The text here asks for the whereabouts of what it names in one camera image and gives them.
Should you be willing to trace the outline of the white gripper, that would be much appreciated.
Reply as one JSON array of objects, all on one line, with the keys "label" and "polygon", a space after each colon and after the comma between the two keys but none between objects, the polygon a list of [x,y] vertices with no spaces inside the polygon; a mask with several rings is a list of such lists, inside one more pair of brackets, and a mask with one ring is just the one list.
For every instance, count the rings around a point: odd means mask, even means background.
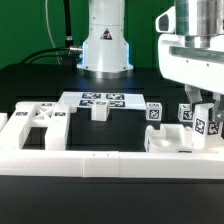
[{"label": "white gripper", "polygon": [[[162,76],[185,84],[191,111],[200,89],[224,92],[224,5],[174,5],[156,18]],[[213,94],[212,118],[224,121],[224,95]]]}]

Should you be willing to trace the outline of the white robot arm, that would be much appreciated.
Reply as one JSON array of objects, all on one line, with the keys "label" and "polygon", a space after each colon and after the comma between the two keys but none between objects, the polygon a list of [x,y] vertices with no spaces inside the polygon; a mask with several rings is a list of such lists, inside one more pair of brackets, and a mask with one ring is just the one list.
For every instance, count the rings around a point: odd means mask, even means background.
[{"label": "white robot arm", "polygon": [[[97,78],[131,70],[124,39],[124,0],[89,0],[89,34],[78,65]],[[158,62],[162,76],[185,85],[190,104],[213,93],[209,119],[224,121],[224,0],[174,0],[156,18]]]}]

